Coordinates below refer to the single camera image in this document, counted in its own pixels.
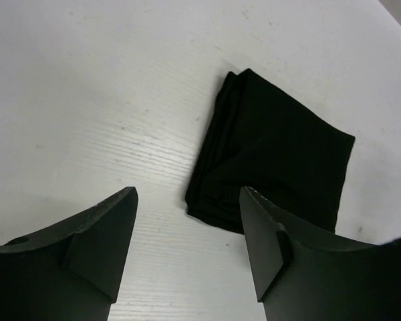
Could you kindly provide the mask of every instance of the black folded cloth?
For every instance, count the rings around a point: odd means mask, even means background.
[[[355,137],[252,70],[229,72],[187,192],[187,213],[243,233],[239,191],[334,232]]]

